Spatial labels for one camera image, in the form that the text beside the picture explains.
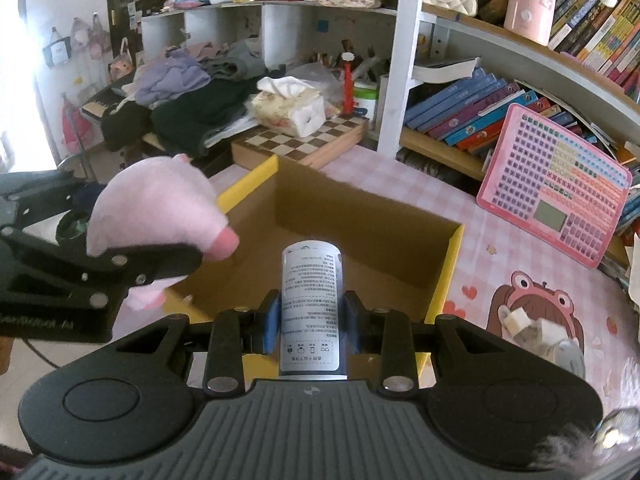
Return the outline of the yellow cardboard box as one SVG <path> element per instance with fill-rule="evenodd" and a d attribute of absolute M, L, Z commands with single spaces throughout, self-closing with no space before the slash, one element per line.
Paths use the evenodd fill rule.
<path fill-rule="evenodd" d="M 212 185 L 240 246 L 167 289 L 165 312 L 198 323 L 222 310 L 257 308 L 281 285 L 283 249 L 301 240 L 324 240 L 341 251 L 344 287 L 366 308 L 402 311 L 423 323 L 442 312 L 461 223 L 277 157 L 232 184 L 214 177 Z"/>

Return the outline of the white charger cube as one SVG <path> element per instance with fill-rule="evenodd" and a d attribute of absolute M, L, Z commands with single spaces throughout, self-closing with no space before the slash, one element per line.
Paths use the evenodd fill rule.
<path fill-rule="evenodd" d="M 508 311 L 506 317 L 502 321 L 503 327 L 508 331 L 511 337 L 515 337 L 526 328 L 532 325 L 532 320 L 523 308 Z"/>

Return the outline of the white bookshelf frame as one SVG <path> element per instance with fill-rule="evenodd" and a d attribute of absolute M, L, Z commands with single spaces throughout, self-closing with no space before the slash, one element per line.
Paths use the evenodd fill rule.
<path fill-rule="evenodd" d="M 541 47 L 513 32 L 426 6 L 398 0 L 393 9 L 349 9 L 309 1 L 227 2 L 146 16 L 141 23 L 148 60 L 174 44 L 215 46 L 257 35 L 268 67 L 293 66 L 311 53 L 337 53 L 345 39 L 359 54 L 373 48 L 390 60 L 380 94 L 378 151 L 395 156 L 413 79 L 416 49 L 426 38 L 430 61 L 479 58 L 485 70 L 518 79 L 573 107 L 620 142 L 638 142 L 639 107 L 623 89 L 574 58 Z"/>

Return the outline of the pink learning keyboard tablet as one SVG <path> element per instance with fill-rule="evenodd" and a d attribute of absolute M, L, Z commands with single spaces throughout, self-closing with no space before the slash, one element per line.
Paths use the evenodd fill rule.
<path fill-rule="evenodd" d="M 509 106 L 477 205 L 589 269 L 611 243 L 630 171 L 528 107 Z"/>

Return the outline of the white glue bottle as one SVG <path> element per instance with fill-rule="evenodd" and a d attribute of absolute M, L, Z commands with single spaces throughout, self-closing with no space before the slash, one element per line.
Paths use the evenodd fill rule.
<path fill-rule="evenodd" d="M 282 254 L 280 375 L 347 377 L 342 254 L 322 240 L 302 240 Z"/>

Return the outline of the wooden chessboard box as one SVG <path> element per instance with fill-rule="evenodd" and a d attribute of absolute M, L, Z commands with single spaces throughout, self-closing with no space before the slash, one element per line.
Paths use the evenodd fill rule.
<path fill-rule="evenodd" d="M 272 155 L 320 169 L 357 145 L 368 132 L 366 118 L 337 117 L 327 120 L 318 131 L 306 138 L 293 138 L 266 127 L 242 133 L 231 143 L 233 161 L 254 169 Z"/>

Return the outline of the red white pen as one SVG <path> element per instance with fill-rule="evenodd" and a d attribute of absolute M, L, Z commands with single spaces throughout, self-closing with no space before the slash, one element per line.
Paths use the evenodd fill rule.
<path fill-rule="evenodd" d="M 354 90 L 354 84 L 352 83 L 352 62 L 354 62 L 355 55 L 352 52 L 345 51 L 342 53 L 341 58 L 344 68 L 342 115 L 349 117 L 354 114 L 354 96 L 352 95 L 352 90 Z"/>

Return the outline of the pink plush pig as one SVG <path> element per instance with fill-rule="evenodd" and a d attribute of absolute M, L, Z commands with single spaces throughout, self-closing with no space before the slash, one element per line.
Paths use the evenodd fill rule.
<path fill-rule="evenodd" d="M 87 229 L 87 254 L 187 244 L 209 261 L 229 258 L 240 239 L 216 204 L 213 185 L 185 154 L 140 160 L 108 182 Z"/>

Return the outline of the pile of clothes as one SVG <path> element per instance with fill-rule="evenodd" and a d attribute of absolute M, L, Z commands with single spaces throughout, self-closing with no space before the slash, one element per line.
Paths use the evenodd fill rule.
<path fill-rule="evenodd" d="M 102 136 L 112 152 L 130 148 L 148 133 L 170 154 L 207 154 L 208 141 L 246 115 L 267 69 L 246 40 L 220 50 L 172 48 L 141 66 L 124 90 L 125 99 L 107 107 Z"/>

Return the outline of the pink printed tablecloth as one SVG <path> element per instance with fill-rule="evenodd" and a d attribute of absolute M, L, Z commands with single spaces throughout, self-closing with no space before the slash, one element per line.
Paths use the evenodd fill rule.
<path fill-rule="evenodd" d="M 225 184 L 249 171 L 224 170 Z M 524 231 L 490 214 L 444 182 L 400 162 L 353 148 L 322 174 L 355 188 L 454 220 L 464 227 L 442 312 L 498 330 L 498 307 L 573 326 L 586 377 L 608 406 L 620 404 L 625 363 L 638 356 L 636 318 L 620 288 Z"/>

